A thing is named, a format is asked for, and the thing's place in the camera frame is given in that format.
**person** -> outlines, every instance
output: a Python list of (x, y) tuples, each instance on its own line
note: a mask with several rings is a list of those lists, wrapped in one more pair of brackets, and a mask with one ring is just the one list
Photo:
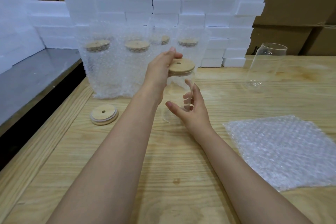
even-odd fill
[[(67, 190), (48, 224), (128, 222), (154, 115), (174, 58), (182, 58), (182, 54), (172, 47), (149, 63), (141, 89)], [(193, 94), (183, 97), (192, 98), (190, 112), (172, 102), (166, 106), (204, 150), (241, 223), (311, 223), (218, 136), (196, 84)]]

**wooden tabletop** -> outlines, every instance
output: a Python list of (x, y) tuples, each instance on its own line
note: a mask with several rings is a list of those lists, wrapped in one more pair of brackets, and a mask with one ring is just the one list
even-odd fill
[[(253, 57), (247, 56), (247, 66)], [(216, 132), (234, 149), (222, 123), (293, 114), (336, 139), (336, 57), (287, 56), (266, 92), (246, 90), (247, 68), (200, 68), (196, 83)], [(0, 223), (45, 223), (70, 184), (114, 126), (90, 122), (95, 107), (123, 113), (129, 99), (97, 100), (85, 79), (0, 172)], [(283, 195), (313, 223), (336, 223), (336, 187)], [(143, 163), (130, 223), (239, 223), (200, 146), (160, 107)]]

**glass rim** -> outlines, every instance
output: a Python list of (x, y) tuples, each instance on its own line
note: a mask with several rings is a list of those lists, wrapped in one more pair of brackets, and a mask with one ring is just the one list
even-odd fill
[[(266, 44), (269, 44), (269, 45), (273, 44), (275, 48), (268, 47), (268, 46), (266, 46)], [(278, 51), (285, 51), (285, 50), (288, 49), (288, 47), (286, 47), (282, 44), (276, 44), (276, 43), (262, 43), (261, 46), (264, 46), (265, 48), (268, 48), (268, 49), (278, 50)]]

